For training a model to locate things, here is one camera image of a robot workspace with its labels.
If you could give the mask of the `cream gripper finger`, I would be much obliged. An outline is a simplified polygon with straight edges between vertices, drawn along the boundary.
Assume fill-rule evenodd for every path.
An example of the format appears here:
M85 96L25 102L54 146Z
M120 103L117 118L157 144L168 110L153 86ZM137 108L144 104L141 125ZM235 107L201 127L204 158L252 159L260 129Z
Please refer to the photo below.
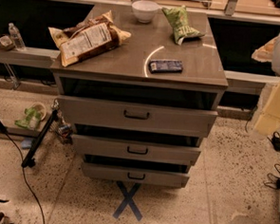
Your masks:
M263 46L259 47L253 54L252 58L259 63L270 62L274 51L274 43L276 38L272 38Z
M280 127L280 83L271 88L262 113L254 124L254 131L260 135L270 135Z

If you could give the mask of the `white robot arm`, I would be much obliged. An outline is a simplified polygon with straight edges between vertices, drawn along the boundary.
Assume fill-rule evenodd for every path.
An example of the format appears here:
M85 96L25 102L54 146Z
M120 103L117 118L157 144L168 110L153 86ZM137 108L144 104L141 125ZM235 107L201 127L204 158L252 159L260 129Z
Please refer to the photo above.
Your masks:
M271 70L280 77L280 33L258 48L252 58L260 63L271 62ZM254 131L269 135L280 127L280 82L272 89L262 112L254 124Z

